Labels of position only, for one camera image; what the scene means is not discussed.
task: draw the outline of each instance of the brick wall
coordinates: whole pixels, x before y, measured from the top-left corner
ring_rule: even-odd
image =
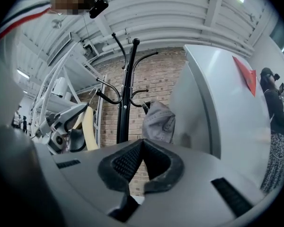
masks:
[[[153,52],[154,50],[139,52],[136,59]],[[148,88],[149,92],[140,93],[134,97],[134,102],[139,103],[139,98],[150,101],[157,99],[168,105],[172,88],[178,80],[180,71],[185,62],[185,51],[182,48],[158,49],[159,54],[151,56],[139,63],[135,70],[133,92],[138,89]],[[121,92],[123,79],[122,57],[114,58],[95,66],[101,74],[107,74],[107,80]],[[106,87],[105,94],[116,100],[115,92]],[[79,95],[81,101],[89,101],[93,93]],[[96,109],[98,96],[94,96],[91,106]],[[118,106],[103,101],[101,118],[101,147],[116,144]],[[131,106],[129,122],[129,140],[136,140],[142,137],[142,122],[145,113],[142,108]],[[142,196],[143,185],[147,182],[148,174],[144,162],[142,162],[136,175],[130,182],[130,192],[132,195]]]

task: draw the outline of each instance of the black pole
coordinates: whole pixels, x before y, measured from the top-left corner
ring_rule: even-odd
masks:
[[[124,90],[122,101],[119,104],[118,125],[117,125],[117,144],[128,141],[128,125],[129,125],[129,112],[130,112],[130,94],[131,94],[131,79],[133,71],[134,58],[136,56],[137,47],[140,43],[139,39],[133,40],[133,47],[127,66],[124,82]]]

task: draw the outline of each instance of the gray bag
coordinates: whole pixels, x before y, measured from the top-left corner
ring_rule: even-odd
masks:
[[[151,140],[170,143],[174,134],[175,124],[175,115],[170,109],[163,103],[152,100],[150,109],[143,121],[142,135]]]

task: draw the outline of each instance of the red envelope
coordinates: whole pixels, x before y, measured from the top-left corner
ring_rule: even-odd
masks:
[[[249,87],[253,96],[256,96],[256,85],[257,85],[257,76],[256,70],[249,70],[246,66],[238,60],[238,58],[233,56],[235,63],[237,64],[238,68],[240,69],[247,86]]]

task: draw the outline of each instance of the red stripe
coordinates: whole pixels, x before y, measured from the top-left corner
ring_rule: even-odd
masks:
[[[35,18],[38,18],[38,17],[42,16],[44,13],[46,13],[50,9],[51,8],[47,8],[43,12],[32,14],[32,15],[29,15],[27,17],[23,17],[22,19],[20,19],[20,20],[16,21],[15,23],[11,24],[10,26],[8,26],[5,30],[3,30],[0,33],[0,39],[2,39],[8,32],[10,32],[14,28],[18,27],[19,25],[21,25],[21,24],[23,24],[23,23],[25,23],[27,21],[30,21],[30,20],[33,20]]]

